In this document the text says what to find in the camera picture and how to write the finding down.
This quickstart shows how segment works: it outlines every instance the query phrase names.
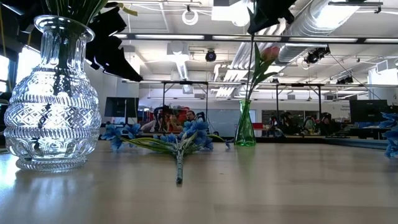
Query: ceiling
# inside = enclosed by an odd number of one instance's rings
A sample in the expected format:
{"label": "ceiling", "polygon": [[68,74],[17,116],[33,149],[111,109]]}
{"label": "ceiling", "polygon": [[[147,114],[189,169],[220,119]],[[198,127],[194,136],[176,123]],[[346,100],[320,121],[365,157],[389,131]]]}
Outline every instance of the ceiling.
{"label": "ceiling", "polygon": [[[297,15],[310,0],[297,0],[292,13]],[[375,36],[375,37],[396,37],[398,28],[398,1],[383,0],[382,12],[379,14],[365,11],[373,11],[376,8],[361,8],[354,13],[341,27],[337,28],[331,35],[333,36]],[[212,21],[211,10],[213,0],[202,0],[201,7],[191,6],[191,9],[201,10],[198,22],[189,26],[182,21],[182,13],[185,6],[170,6],[164,4],[141,4],[126,5],[138,12],[138,16],[128,16],[121,12],[123,19],[128,24],[124,32],[130,33],[170,33],[170,34],[246,34],[246,27],[237,27],[231,21]],[[124,40],[123,45],[134,46],[139,53],[142,61],[141,75],[145,80],[153,77],[156,79],[170,80],[170,74],[176,70],[174,62],[167,61],[168,41],[148,41],[148,40]],[[192,71],[203,73],[213,72],[217,63],[229,65],[234,59],[241,43],[239,42],[187,42],[190,60],[186,62],[188,74]],[[205,61],[208,49],[214,49],[217,53],[217,60],[213,63]],[[330,77],[344,72],[346,69],[354,71],[354,77],[359,82],[367,82],[368,69],[373,67],[376,62],[380,62],[384,57],[398,57],[398,45],[349,45],[331,44],[331,54],[320,61],[319,64],[312,65],[309,69],[303,63],[303,57],[292,62],[285,68],[284,74],[279,78],[280,82],[307,82],[326,83]]]}

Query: wooden table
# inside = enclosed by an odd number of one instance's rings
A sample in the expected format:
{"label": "wooden table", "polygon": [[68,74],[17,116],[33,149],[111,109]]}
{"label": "wooden table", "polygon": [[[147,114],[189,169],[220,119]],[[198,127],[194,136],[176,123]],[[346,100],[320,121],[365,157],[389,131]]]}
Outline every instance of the wooden table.
{"label": "wooden table", "polygon": [[68,173],[26,172],[0,155],[0,223],[396,224],[398,163],[383,151],[326,144],[257,144],[185,160],[121,153],[101,141]]}

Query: bud vase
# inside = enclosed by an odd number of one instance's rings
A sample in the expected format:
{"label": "bud vase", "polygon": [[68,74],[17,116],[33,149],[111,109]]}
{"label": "bud vase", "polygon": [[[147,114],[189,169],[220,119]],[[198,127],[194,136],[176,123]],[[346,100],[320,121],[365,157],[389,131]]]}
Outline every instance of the bud vase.
{"label": "bud vase", "polygon": [[83,70],[94,32],[58,16],[39,16],[41,63],[18,83],[4,116],[7,150],[21,169],[59,171],[83,165],[98,141],[98,95]]}
{"label": "bud vase", "polygon": [[250,100],[240,100],[241,118],[239,119],[238,128],[236,129],[235,142],[236,146],[255,146],[256,136],[254,135],[253,124],[250,118]]}

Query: pink tulip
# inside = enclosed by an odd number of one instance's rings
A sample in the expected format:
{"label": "pink tulip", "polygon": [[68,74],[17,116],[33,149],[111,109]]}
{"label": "pink tulip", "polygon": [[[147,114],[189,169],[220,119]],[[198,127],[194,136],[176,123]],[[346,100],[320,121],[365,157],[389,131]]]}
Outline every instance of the pink tulip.
{"label": "pink tulip", "polygon": [[263,62],[268,62],[270,60],[275,60],[279,56],[279,48],[278,47],[268,47],[261,54],[261,60]]}

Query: wall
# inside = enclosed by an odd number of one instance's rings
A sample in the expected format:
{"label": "wall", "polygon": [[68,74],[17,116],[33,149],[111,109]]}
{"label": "wall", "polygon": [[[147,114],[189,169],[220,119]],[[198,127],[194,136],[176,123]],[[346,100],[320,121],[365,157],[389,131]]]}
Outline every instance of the wall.
{"label": "wall", "polygon": [[101,69],[94,70],[87,63],[85,72],[91,86],[98,93],[99,113],[103,123],[111,120],[111,118],[104,116],[107,97],[138,97],[138,84],[122,83],[121,78],[105,74]]}

